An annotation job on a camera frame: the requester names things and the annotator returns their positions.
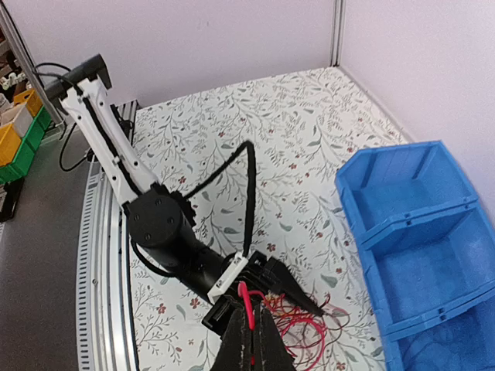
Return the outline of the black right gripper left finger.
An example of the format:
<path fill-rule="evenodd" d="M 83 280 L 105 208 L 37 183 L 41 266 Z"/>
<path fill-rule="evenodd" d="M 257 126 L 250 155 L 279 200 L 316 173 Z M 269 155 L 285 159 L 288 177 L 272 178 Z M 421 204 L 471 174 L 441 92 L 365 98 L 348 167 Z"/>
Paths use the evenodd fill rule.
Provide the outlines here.
<path fill-rule="evenodd" d="M 221 339 L 211 370 L 252 370 L 252 332 L 245 307 L 227 299 L 213 315 L 213 330 Z"/>

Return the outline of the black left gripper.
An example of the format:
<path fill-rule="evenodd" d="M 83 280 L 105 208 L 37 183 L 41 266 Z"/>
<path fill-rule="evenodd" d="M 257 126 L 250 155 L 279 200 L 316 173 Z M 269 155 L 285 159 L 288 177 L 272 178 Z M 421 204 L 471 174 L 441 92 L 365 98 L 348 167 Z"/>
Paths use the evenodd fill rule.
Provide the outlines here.
<path fill-rule="evenodd" d="M 220 275 L 226 270 L 227 265 L 235 254 L 227 256 L 220 265 Z M 243 282 L 247 285 L 249 291 L 260 291 L 262 294 L 283 294 L 295 306 L 301 308 L 313 315 L 324 315 L 324 311 L 303 291 L 298 281 L 292 276 L 289 269 L 278 259 L 266 257 L 260 252 L 255 252 L 247 258 L 248 263 L 234 283 L 227 289 L 218 301 L 212 305 L 202 320 L 208 330 L 217 334 L 213 330 L 213 315 L 218 313 L 220 306 L 226 303 L 226 300 L 238 301 L 241 305 L 244 300 L 239 296 L 237 287 Z"/>

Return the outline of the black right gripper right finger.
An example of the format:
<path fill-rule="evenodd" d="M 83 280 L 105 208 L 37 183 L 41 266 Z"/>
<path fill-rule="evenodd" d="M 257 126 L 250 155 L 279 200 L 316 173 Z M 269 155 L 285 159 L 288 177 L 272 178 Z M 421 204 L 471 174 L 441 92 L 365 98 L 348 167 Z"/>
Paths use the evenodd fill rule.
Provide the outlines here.
<path fill-rule="evenodd" d="M 253 370 L 295 370 L 270 311 L 259 305 L 254 310 Z"/>

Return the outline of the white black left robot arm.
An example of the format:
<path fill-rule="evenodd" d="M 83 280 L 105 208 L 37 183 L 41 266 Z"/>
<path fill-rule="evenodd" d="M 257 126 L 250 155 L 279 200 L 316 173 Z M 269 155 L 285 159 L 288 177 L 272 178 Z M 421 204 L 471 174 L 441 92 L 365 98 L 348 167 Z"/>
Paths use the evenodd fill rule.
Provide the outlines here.
<path fill-rule="evenodd" d="M 240 251 L 227 257 L 200 242 L 193 232 L 195 211 L 190 194 L 170 191 L 146 167 L 108 103 L 111 78 L 101 55 L 92 56 L 46 88 L 51 104 L 79 126 L 108 177 L 127 220 L 135 255 L 154 273 L 180 281 L 211 305 L 204 325 L 221 334 L 237 307 L 248 307 L 253 294 L 280 294 L 315 316 L 324 311 L 300 287 L 278 259 L 251 252 L 254 232 L 256 157 L 250 141 L 229 157 L 247 155 L 247 202 Z"/>

